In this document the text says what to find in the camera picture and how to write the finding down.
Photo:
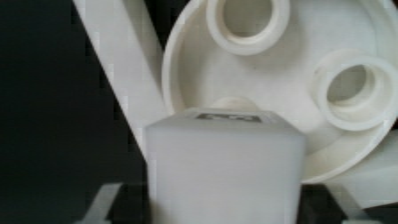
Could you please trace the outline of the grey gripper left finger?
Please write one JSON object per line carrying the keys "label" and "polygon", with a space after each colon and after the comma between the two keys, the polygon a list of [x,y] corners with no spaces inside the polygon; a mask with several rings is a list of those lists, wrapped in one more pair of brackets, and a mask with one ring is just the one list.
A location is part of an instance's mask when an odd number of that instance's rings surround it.
{"label": "grey gripper left finger", "polygon": [[83,215],[83,218],[72,224],[111,224],[108,213],[115,202],[120,183],[108,183],[99,187],[95,197]]}

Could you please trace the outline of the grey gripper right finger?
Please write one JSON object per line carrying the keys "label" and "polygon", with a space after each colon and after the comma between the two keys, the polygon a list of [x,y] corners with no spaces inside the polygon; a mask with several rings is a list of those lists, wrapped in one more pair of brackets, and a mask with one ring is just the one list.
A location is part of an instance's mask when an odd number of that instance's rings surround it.
{"label": "grey gripper right finger", "polygon": [[328,184],[326,189],[330,191],[335,203],[346,215],[341,224],[380,224],[380,221],[371,219],[369,215],[362,211],[344,187],[337,184]]}

